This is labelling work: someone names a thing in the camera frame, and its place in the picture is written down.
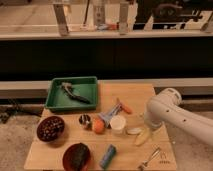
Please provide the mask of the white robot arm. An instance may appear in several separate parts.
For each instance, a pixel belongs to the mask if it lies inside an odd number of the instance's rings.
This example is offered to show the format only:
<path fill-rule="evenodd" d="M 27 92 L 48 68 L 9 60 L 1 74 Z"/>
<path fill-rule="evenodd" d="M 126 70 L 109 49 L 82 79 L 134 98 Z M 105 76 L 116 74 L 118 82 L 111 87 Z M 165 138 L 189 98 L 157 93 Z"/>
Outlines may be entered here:
<path fill-rule="evenodd" d="M 163 122 L 168 122 L 188 134 L 213 146 L 213 119 L 209 119 L 180 107 L 181 94 L 174 88 L 166 88 L 151 97 L 146 103 L 144 121 L 157 130 Z"/>

